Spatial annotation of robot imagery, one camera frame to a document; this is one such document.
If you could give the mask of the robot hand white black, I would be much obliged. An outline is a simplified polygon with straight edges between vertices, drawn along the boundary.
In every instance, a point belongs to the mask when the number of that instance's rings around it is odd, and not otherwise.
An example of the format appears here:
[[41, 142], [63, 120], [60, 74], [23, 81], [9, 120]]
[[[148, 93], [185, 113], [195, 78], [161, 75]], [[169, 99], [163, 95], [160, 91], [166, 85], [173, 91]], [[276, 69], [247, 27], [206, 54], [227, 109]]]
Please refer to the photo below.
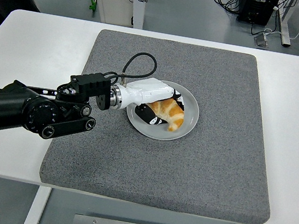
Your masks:
[[136, 114], [150, 125], [168, 124], [169, 132], [178, 130], [184, 123], [184, 101], [174, 88], [156, 79], [130, 82], [112, 88], [115, 109], [135, 104]]

